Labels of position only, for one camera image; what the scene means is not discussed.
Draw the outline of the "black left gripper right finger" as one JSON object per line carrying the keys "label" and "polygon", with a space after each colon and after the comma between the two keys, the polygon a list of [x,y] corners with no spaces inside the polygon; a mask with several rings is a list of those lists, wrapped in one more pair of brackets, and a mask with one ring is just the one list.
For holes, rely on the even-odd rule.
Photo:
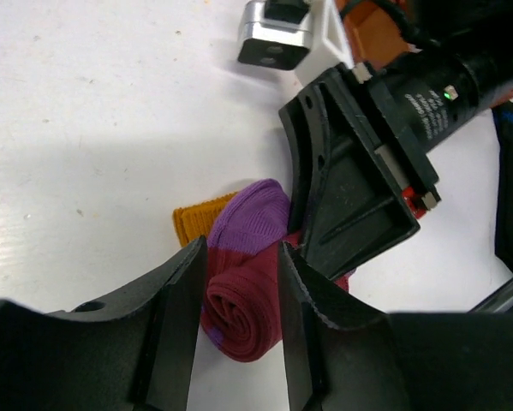
{"label": "black left gripper right finger", "polygon": [[384,313],[288,243],[278,293],[293,410],[513,410],[513,311]]}

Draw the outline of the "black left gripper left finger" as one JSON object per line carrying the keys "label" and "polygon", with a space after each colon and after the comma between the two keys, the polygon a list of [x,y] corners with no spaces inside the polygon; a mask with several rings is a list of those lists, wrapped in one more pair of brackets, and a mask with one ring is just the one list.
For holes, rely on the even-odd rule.
{"label": "black left gripper left finger", "polygon": [[0,410],[183,410],[206,283],[204,238],[70,312],[0,300]]}

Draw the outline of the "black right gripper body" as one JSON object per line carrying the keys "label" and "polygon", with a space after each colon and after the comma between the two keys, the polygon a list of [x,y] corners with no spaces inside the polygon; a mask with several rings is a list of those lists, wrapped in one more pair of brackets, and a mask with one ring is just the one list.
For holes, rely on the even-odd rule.
{"label": "black right gripper body", "polygon": [[381,68],[361,88],[358,100],[381,141],[376,152],[387,166],[400,165],[406,179],[398,184],[406,203],[412,212],[424,211],[424,197],[440,200],[427,152],[498,101],[488,106],[448,103],[426,82],[394,82]]}

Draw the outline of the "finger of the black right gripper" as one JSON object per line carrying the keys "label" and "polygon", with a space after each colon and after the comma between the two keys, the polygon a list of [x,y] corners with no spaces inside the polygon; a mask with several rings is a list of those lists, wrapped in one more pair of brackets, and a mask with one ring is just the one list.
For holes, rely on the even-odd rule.
{"label": "finger of the black right gripper", "polygon": [[376,152],[381,141],[352,94],[357,85],[340,63],[279,111],[293,170],[288,230],[301,233],[300,255],[330,280],[420,228]]}

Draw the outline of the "maroon purple orange sock pair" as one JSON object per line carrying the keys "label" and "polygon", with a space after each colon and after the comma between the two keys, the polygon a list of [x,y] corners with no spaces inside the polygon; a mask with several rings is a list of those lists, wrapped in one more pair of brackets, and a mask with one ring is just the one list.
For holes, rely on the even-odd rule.
{"label": "maroon purple orange sock pair", "polygon": [[289,233],[290,199],[273,179],[172,213],[182,246],[204,236],[206,291],[200,317],[212,343],[232,360],[260,359],[282,338],[278,246],[297,247]]}

